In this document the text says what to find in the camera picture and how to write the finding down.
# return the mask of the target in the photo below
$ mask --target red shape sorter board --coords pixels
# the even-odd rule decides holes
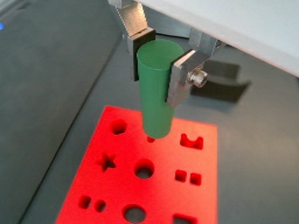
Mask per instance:
[[[105,108],[57,224],[217,223],[217,127],[173,118],[152,139],[141,125],[140,112]]]

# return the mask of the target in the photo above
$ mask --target gray table surface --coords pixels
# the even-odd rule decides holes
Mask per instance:
[[[188,48],[187,40],[172,40]],[[236,104],[189,96],[175,116],[219,126],[219,224],[298,224],[298,79],[231,47],[213,59],[239,64],[239,78],[251,80],[252,85]],[[140,110],[139,86],[128,73],[121,42],[72,124],[23,224],[55,222],[104,107]]]
[[[120,39],[107,1],[32,0],[19,12],[0,31],[4,224],[24,215]]]

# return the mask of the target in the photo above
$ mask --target green peg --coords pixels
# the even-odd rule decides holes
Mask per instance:
[[[152,40],[137,50],[137,73],[144,132],[163,138],[171,131],[173,108],[165,103],[171,63],[183,55],[181,47],[168,40]]]

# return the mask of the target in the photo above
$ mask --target rectangular hole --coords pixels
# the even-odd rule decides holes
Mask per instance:
[[[187,172],[176,170],[175,171],[175,180],[177,180],[180,182],[185,182],[185,179],[187,179]]]
[[[200,186],[201,185],[201,175],[199,173],[191,174],[191,184]]]
[[[81,196],[79,199],[79,207],[87,209],[89,207],[91,197],[89,196]]]
[[[172,216],[172,224],[197,224],[197,219],[189,215],[176,213]]]

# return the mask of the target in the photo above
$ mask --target bolt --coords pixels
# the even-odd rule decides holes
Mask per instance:
[[[191,72],[188,72],[187,79],[189,84],[201,88],[208,80],[208,74],[196,67]]]

